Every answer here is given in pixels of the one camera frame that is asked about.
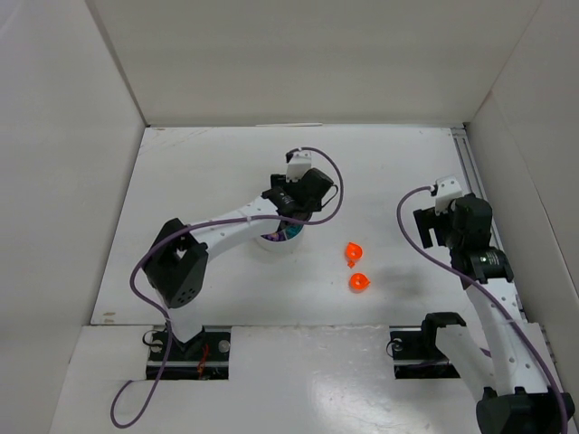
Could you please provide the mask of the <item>orange round lego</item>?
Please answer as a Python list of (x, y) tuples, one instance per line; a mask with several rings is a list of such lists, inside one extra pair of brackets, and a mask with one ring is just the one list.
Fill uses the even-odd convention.
[(355, 273), (349, 279), (349, 286), (356, 293), (365, 291), (370, 284), (370, 279), (363, 273)]
[(358, 261), (363, 257), (363, 249), (354, 242), (349, 242), (345, 251), (346, 257), (352, 261)]

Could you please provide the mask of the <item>orange round lego front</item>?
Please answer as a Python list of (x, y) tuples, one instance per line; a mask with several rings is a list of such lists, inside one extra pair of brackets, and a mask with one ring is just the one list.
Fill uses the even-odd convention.
[(356, 293), (365, 291), (370, 284), (370, 279), (363, 273), (355, 273), (349, 279), (349, 286)]

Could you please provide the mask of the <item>teal square lego brick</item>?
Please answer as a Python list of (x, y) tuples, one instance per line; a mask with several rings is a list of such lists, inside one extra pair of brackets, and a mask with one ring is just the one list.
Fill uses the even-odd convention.
[(286, 228), (286, 235), (288, 239), (292, 239), (295, 238), (296, 236), (299, 235), (299, 233), (302, 231), (303, 227), (301, 225), (298, 226), (289, 226)]

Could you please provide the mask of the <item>purple butterfly lego brick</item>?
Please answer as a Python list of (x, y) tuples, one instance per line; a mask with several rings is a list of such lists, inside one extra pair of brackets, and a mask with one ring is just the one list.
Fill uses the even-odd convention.
[(286, 240), (286, 235), (284, 231), (276, 231), (271, 234), (262, 235), (262, 238), (270, 242), (283, 242)]

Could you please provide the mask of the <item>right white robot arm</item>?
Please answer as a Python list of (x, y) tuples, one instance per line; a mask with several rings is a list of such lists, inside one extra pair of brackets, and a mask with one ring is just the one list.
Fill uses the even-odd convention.
[(448, 181), (430, 187), (434, 206), (413, 217), (424, 255), (433, 245), (449, 250), (443, 269), (460, 278), (482, 326), (481, 351), (456, 313), (433, 313), (422, 322), (427, 348), (441, 351), (467, 384), (482, 433), (566, 433), (574, 416), (572, 396), (562, 392), (527, 335), (506, 254), (491, 244), (492, 208)]

